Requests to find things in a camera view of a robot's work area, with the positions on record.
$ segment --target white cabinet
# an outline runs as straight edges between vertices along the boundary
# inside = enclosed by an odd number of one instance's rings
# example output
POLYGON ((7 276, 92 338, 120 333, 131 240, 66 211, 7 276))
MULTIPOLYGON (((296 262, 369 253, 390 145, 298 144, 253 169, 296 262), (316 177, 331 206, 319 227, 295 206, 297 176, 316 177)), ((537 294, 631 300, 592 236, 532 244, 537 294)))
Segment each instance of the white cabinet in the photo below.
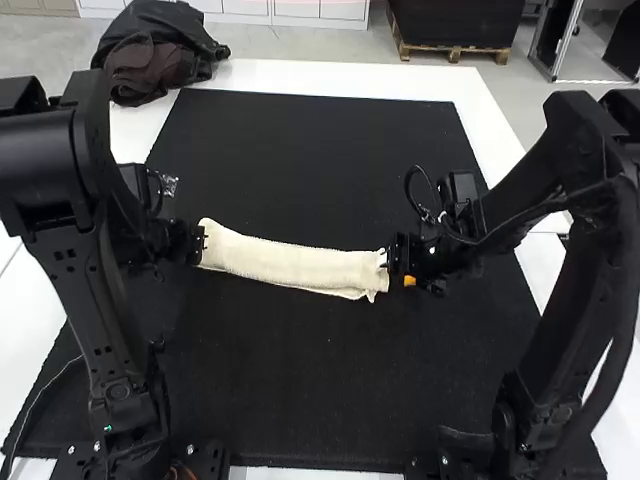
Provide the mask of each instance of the white cabinet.
POLYGON ((269 15, 269 0, 222 0, 223 13, 269 15))
POLYGON ((320 0, 320 18, 364 20, 366 0, 320 0))
MULTIPOLYGON (((0 2, 67 0, 0 0, 0 2)), ((115 18, 132 0, 71 0, 81 17, 115 18)), ((371 0, 184 0, 205 22, 366 30, 371 0)))
POLYGON ((124 9, 124 0, 80 0, 81 8, 124 9))
POLYGON ((13 8, 40 8, 38 0, 7 0, 7 3, 13 8))
POLYGON ((320 18, 320 0, 273 0, 273 14, 282 17, 320 18))
POLYGON ((187 3, 204 13, 222 13, 222 0, 188 0, 187 3))

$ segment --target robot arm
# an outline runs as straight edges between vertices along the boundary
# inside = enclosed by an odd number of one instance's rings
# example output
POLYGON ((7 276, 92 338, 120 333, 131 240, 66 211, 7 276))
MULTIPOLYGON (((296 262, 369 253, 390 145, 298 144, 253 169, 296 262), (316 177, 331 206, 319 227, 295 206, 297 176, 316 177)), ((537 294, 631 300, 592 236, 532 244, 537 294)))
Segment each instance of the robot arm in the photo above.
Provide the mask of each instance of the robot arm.
POLYGON ((163 478, 171 458, 166 387, 119 265, 197 264, 202 229, 157 218, 146 167, 114 161, 101 71, 74 73, 51 102, 33 77, 3 80, 0 92, 0 216, 64 305, 89 374, 92 430, 112 468, 118 461, 130 478, 163 478))
MULTIPOLYGON (((613 399, 638 310, 640 95, 612 91, 598 104, 585 92, 556 92, 545 114, 540 140, 484 195, 472 174, 451 173, 437 184, 442 210, 432 213, 414 200, 411 177, 420 169, 410 171, 406 192, 420 231, 397 234, 389 249, 393 276, 440 295, 448 276, 511 252, 546 215, 568 210, 573 216, 551 298, 496 399, 489 472, 495 478, 557 478, 569 447, 588 437, 613 399)), ((448 462, 443 478, 454 465, 448 462)))

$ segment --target gray floor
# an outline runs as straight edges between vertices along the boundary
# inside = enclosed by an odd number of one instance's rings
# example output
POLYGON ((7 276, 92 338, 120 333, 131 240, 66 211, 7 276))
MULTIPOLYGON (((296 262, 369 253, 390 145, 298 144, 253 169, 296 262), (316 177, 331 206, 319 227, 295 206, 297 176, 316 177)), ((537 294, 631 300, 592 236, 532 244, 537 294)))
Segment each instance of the gray floor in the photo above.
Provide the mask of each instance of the gray floor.
MULTIPOLYGON (((214 38, 227 43, 236 58, 400 64, 383 4, 380 0, 374 2, 366 32, 232 24, 207 24, 207 29, 214 38)), ((71 71, 88 67, 108 24, 108 20, 0 15, 0 77, 36 74, 49 94, 60 93, 71 71)), ((506 67, 498 67, 483 54, 463 54, 460 63, 478 68, 525 148, 544 129, 542 103, 552 91, 585 88, 600 97, 611 88, 547 83, 527 60, 532 35, 532 26, 520 28, 506 67)), ((574 50, 576 54, 567 60, 567 70, 573 70, 567 78, 571 73, 583 77, 593 74, 590 78, 597 78, 600 62, 580 48, 574 50)), ((414 56, 411 63, 448 65, 444 55, 435 53, 414 56)))

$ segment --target white towel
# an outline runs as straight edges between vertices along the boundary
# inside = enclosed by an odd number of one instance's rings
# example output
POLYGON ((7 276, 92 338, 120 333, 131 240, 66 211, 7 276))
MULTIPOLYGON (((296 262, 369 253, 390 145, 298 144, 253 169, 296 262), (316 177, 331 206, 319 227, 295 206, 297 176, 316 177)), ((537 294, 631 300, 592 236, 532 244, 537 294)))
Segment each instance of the white towel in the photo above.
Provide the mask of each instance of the white towel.
POLYGON ((384 248, 377 252, 344 252, 248 237, 210 218, 200 268, 228 272, 261 282, 373 303, 389 290, 384 248))

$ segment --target metal bracket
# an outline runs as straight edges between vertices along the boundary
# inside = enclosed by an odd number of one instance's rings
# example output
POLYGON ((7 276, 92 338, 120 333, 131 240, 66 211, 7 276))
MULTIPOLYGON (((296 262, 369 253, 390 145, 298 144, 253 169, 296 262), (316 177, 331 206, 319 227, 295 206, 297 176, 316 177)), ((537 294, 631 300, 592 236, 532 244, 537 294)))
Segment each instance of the metal bracket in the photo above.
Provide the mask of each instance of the metal bracket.
MULTIPOLYGON (((60 453, 51 480, 104 480, 104 456, 100 450, 100 442, 69 445, 60 453)), ((189 468, 198 480, 229 479, 230 454, 218 440, 185 445, 176 454, 175 463, 189 468)), ((109 478, 130 480, 117 470, 109 478)))

